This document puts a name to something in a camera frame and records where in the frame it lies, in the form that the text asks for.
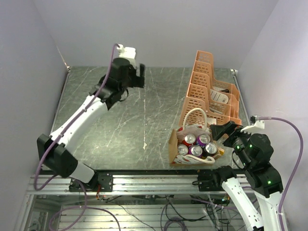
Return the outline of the black yellow soda can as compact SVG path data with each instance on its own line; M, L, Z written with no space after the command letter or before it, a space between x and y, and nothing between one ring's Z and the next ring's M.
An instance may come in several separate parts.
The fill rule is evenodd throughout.
M214 156L214 155L216 155L217 151L218 151L218 147L214 142L209 142L208 144L206 144L205 152L208 155Z

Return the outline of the watermelon print canvas bag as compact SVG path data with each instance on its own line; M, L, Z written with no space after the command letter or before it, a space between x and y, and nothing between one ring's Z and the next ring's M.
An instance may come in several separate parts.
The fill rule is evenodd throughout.
M190 110L168 141L170 166L211 166L224 152L213 140L206 113L201 108Z

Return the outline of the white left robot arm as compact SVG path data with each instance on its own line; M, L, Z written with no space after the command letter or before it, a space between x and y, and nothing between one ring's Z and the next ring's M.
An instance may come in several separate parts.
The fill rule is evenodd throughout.
M99 184L97 172L73 156L78 140L97 118L122 101L129 88L144 88L144 85L144 64L135 68L128 59L115 58L108 73L91 89L74 114L50 135L38 137L39 165L47 166L56 176L80 181L87 191L95 190Z

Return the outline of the red cola can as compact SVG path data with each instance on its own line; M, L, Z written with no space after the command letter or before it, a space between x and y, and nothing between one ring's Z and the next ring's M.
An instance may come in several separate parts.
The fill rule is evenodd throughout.
M196 145L196 137L193 134L187 134L183 137L182 144L187 147Z

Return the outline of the purple Fanta can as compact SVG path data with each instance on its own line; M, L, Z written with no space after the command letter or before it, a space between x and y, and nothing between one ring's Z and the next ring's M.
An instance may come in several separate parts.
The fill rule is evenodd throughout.
M196 144L198 144L201 147L205 147L209 142L211 142L211 138L208 134L200 134L196 138Z

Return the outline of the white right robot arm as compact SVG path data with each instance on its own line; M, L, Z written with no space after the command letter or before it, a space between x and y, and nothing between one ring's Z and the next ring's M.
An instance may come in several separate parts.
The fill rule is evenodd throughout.
M233 201L249 231L283 231L283 219L279 207L283 193L279 172L270 163L273 147L267 135L260 134L265 122L256 120L243 127L229 121L224 125L210 125L213 140L223 135L227 139L223 146L231 147L243 164L242 171L254 191L259 204L256 209L243 190L230 166L220 167L212 178L215 189L224 190Z

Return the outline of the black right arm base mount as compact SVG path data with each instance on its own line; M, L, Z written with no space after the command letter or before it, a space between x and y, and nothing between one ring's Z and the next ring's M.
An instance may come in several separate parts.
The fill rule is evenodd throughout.
M222 166L213 170L200 170L197 180L192 182L200 192L222 191L222 183L230 178L237 178L230 166Z

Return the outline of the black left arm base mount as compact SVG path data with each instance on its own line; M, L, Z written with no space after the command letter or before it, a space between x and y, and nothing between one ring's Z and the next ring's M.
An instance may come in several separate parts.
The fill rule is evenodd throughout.
M71 179L69 191L83 192L83 187L87 192L111 192L113 190L113 180L113 176L109 173L96 174L89 183L84 183L76 179Z

